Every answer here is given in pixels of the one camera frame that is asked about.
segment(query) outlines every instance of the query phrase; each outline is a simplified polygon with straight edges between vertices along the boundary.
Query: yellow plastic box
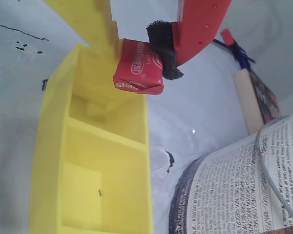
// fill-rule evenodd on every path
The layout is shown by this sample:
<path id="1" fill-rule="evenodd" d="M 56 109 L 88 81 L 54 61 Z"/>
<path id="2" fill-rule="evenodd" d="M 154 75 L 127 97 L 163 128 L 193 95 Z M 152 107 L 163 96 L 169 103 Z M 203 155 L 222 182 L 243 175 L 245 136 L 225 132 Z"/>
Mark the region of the yellow plastic box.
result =
<path id="1" fill-rule="evenodd" d="M 76 45 L 47 84 L 30 234 L 153 232 L 147 104 L 144 95 L 114 87 L 122 40 L 107 2 L 93 5 L 101 30 L 97 44 Z"/>

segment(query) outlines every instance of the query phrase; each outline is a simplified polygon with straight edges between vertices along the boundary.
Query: red wrapper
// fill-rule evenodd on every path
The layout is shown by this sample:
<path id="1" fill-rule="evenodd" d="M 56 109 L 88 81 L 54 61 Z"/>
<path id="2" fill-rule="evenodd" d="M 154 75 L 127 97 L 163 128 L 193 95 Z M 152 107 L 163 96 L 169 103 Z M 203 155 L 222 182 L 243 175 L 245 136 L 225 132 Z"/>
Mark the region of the red wrapper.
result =
<path id="1" fill-rule="evenodd" d="M 124 39 L 114 84 L 117 89 L 139 94 L 160 94 L 163 89 L 163 64 L 150 43 Z"/>

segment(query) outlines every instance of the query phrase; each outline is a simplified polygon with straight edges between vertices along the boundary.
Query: white backdrop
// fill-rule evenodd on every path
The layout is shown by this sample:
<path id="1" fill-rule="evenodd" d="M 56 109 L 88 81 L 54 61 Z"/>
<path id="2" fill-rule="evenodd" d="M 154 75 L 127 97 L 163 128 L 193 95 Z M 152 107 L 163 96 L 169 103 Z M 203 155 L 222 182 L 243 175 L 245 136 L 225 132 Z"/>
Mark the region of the white backdrop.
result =
<path id="1" fill-rule="evenodd" d="M 175 20 L 177 1 L 112 0 L 119 36 L 148 41 L 145 27 Z M 28 233 L 42 81 L 78 41 L 42 0 L 0 0 L 0 234 Z M 165 80 L 161 95 L 147 96 L 156 234 L 168 233 L 170 201 L 186 165 L 247 135 L 232 80 L 239 66 L 227 51 L 209 45 L 180 70 L 184 77 Z M 165 150 L 176 161 L 169 174 Z"/>

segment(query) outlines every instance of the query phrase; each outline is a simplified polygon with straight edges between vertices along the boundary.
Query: black ink spot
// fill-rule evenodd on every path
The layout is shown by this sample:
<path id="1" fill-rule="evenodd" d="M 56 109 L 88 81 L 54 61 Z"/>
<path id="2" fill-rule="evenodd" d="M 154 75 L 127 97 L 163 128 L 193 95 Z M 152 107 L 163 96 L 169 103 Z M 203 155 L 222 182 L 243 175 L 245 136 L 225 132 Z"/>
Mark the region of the black ink spot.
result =
<path id="1" fill-rule="evenodd" d="M 44 80 L 42 81 L 42 91 L 46 90 L 46 88 L 47 88 L 47 83 L 48 83 L 48 80 L 47 80 L 47 79 L 44 79 Z"/>
<path id="2" fill-rule="evenodd" d="M 16 48 L 19 49 L 19 50 L 25 51 L 24 48 L 20 48 L 20 47 L 16 47 Z"/>

